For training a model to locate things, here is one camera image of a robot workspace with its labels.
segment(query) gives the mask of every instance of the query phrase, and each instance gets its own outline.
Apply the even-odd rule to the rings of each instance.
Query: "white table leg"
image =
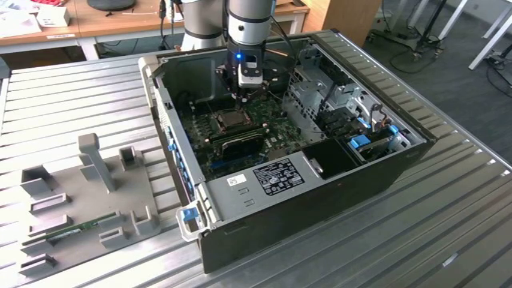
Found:
[[[298,34],[303,32],[306,13],[298,13],[291,23],[290,34]]]
[[[395,26],[398,25],[399,19],[402,17],[402,13],[403,13],[403,11],[406,9],[407,2],[408,2],[408,0],[400,0],[398,11],[394,14],[394,18],[391,19],[391,24],[390,24],[390,29],[391,30],[394,30]]]
[[[488,54],[491,52],[491,49],[495,47],[498,41],[502,39],[502,36],[507,32],[507,30],[511,27],[511,25],[512,25],[512,15],[507,19],[506,24],[503,24],[503,26],[502,26],[500,30],[498,31],[495,37],[491,39],[491,41],[486,45],[486,48],[482,50],[479,56],[475,58],[474,62],[471,63],[470,69],[474,70],[478,67],[478,65],[480,64],[480,62],[483,61],[483,59],[488,56]]]
[[[83,53],[86,55],[86,59],[90,60],[98,60],[99,55],[96,51],[96,39],[94,37],[91,38],[80,38],[79,39],[79,45],[82,47]]]
[[[415,27],[416,26],[418,20],[419,20],[422,14],[423,14],[423,11],[424,11],[428,3],[430,3],[430,0],[422,0],[422,3],[418,6],[418,9],[416,9],[414,18],[411,19],[411,22],[408,24],[408,27]]]
[[[459,7],[455,10],[454,15],[451,16],[451,18],[448,20],[447,26],[444,27],[442,34],[439,35],[440,40],[443,40],[447,37],[451,29],[454,28],[454,25],[458,22],[460,15],[463,14],[463,9],[464,9],[467,2],[468,2],[468,0],[463,0],[462,3],[459,4]]]
[[[504,20],[507,15],[511,13],[511,10],[512,10],[512,4],[507,7],[507,9],[504,9],[504,11],[502,12],[500,16],[498,17],[495,23],[492,24],[490,30],[487,31],[486,35],[483,36],[486,39],[490,39],[490,37],[491,37],[492,33],[495,32],[498,26],[500,25],[502,21]]]

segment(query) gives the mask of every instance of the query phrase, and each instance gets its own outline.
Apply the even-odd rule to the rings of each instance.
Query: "sticker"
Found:
[[[238,185],[240,183],[244,183],[246,181],[247,181],[247,179],[246,179],[246,175],[244,174],[240,174],[240,175],[227,179],[227,183],[230,184],[230,187],[235,186],[235,185]]]
[[[59,38],[71,38],[75,37],[75,34],[62,34],[62,35],[50,35],[47,39],[59,39]]]
[[[254,170],[266,194],[272,196],[304,183],[290,159],[284,159]]]

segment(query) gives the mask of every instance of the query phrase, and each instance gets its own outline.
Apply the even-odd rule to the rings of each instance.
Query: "gray carpet floor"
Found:
[[[399,0],[386,0],[386,9],[394,11],[398,2]],[[415,2],[410,1],[403,15],[403,25]],[[431,1],[419,25],[428,22],[435,10],[435,2]],[[450,8],[444,9],[434,27],[434,35],[439,35],[452,12]],[[512,162],[512,98],[503,95],[488,83],[487,63],[483,62],[475,71],[468,69],[474,58],[487,44],[487,40],[482,36],[490,26],[488,23],[463,14],[443,43],[446,51],[439,59],[418,74],[406,74],[390,65],[390,59],[406,50],[404,46],[378,37],[372,43],[366,43],[364,49],[504,159]],[[511,43],[512,40],[506,37],[496,49],[503,50]],[[422,62],[431,61],[431,54],[422,59]],[[411,56],[407,55],[398,58],[394,63],[400,64],[400,68],[410,71],[412,69],[408,69],[408,63],[414,67],[419,65],[412,64]],[[490,76],[494,83],[503,90],[508,90],[512,95],[512,91],[500,76],[494,71],[491,71]]]

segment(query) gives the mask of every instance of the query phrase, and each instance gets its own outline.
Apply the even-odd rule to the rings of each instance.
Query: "slotted metal surface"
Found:
[[[332,32],[319,35],[432,131],[439,142],[380,195],[210,275],[203,273],[198,246],[183,241],[174,220],[179,199],[148,119],[150,111],[136,102],[143,96],[124,93],[142,87],[140,80],[131,78],[130,67],[136,64],[136,58],[16,71],[11,80],[20,83],[10,89],[6,103],[6,114],[12,120],[4,123],[0,138],[2,172],[22,167],[20,160],[31,164],[50,161],[55,170],[75,165],[78,158],[70,147],[76,135],[96,130],[108,146],[102,152],[104,156],[122,145],[131,144],[144,150],[167,227],[156,237],[32,286],[498,287],[512,284],[510,165],[347,39]],[[98,79],[92,71],[102,71],[102,75],[120,82]],[[70,79],[63,77],[70,74],[78,74],[78,86],[72,82],[42,81],[46,77]],[[42,89],[34,87],[43,83],[55,84]],[[88,101],[99,95],[106,95],[104,101]],[[74,105],[75,101],[86,106]],[[52,114],[39,111],[39,105],[48,107]],[[36,110],[38,116],[34,114],[32,118],[40,121],[26,118],[31,117],[28,112],[16,113],[24,109]],[[52,115],[64,116],[54,119]],[[8,175],[0,175],[0,187],[10,186]],[[0,285],[15,284],[15,262],[23,256],[16,248],[18,235],[24,233],[26,211],[19,205],[23,197],[15,188],[0,191],[0,278],[8,280]]]

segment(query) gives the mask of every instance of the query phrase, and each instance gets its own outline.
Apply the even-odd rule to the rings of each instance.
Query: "wooden desk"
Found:
[[[107,12],[90,7],[87,0],[76,0],[82,37],[160,31],[159,3],[160,0],[138,0],[134,9],[112,12],[112,15],[106,17]],[[175,27],[183,27],[183,21],[176,22]],[[164,28],[171,28],[167,18]]]
[[[75,1],[76,0],[70,0],[66,3],[66,7],[68,9],[70,18],[71,18],[68,27],[55,27],[55,28],[42,27],[43,32],[40,33],[32,33],[32,34],[26,34],[20,36],[0,38],[0,46],[28,44],[27,47],[32,49],[23,50],[23,51],[28,51],[28,50],[63,47],[60,45],[62,41],[68,41],[71,43],[71,45],[68,46],[76,45],[76,38],[80,37],[80,30],[79,30]],[[11,52],[18,52],[18,50],[15,49],[7,50],[4,49],[4,47],[0,47],[0,54],[11,53]]]
[[[106,17],[107,12],[91,8],[87,0],[71,0],[67,3],[67,7],[74,17],[70,27],[44,28],[42,33],[0,39],[0,54],[55,47],[80,46],[87,60],[95,60],[99,59],[95,47],[98,43],[160,35],[159,0],[138,0],[134,14],[132,9],[128,9],[114,12],[114,15],[110,17]],[[278,6],[275,18],[279,22],[291,22],[291,34],[302,32],[308,11],[310,8],[307,6],[296,7],[291,3]],[[184,31],[183,22],[176,22],[175,34],[184,33]],[[163,33],[164,35],[172,33],[171,23],[167,19],[164,20]],[[75,34],[75,36],[56,40],[46,38],[48,35],[60,34]]]
[[[336,28],[363,46],[382,0],[303,0],[311,8],[304,32]]]

